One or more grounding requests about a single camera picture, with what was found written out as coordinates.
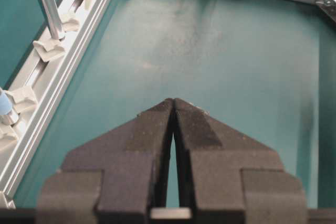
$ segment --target teal surface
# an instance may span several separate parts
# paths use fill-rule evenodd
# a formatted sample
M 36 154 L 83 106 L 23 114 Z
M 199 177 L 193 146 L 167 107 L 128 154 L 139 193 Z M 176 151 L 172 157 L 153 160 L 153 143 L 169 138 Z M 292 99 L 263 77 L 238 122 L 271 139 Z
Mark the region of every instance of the teal surface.
M 37 0 L 0 0 L 0 87 L 4 87 L 27 57 L 25 51 L 44 18 Z
M 291 1 L 112 0 L 16 205 L 35 206 L 70 149 L 180 97 L 276 149 L 310 207 L 335 206 L 335 41 L 316 7 Z M 178 205 L 173 149 L 167 203 Z

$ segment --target gripper jaw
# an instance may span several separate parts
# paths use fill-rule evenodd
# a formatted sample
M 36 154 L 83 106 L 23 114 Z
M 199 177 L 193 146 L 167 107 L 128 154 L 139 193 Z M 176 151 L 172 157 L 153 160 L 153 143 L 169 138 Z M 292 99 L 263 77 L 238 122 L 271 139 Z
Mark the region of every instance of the gripper jaw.
M 181 99 L 70 151 L 41 191 L 37 223 L 56 212 L 74 221 L 79 209 L 87 223 L 149 223 L 150 209 L 165 206 L 173 134 L 180 206 L 191 209 L 193 223 L 307 223 L 302 184 L 276 151 Z

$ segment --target silver cylindrical peg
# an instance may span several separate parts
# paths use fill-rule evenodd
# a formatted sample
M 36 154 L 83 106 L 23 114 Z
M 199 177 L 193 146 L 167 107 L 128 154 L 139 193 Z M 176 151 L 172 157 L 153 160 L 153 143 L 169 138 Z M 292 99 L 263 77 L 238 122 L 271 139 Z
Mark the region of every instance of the silver cylindrical peg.
M 0 88 L 0 122 L 6 125 L 13 125 L 19 120 L 19 115 L 13 109 L 11 101 Z
M 55 0 L 38 0 L 43 15 L 47 21 L 51 37 L 53 39 L 62 39 L 65 36 L 62 22 L 59 17 Z

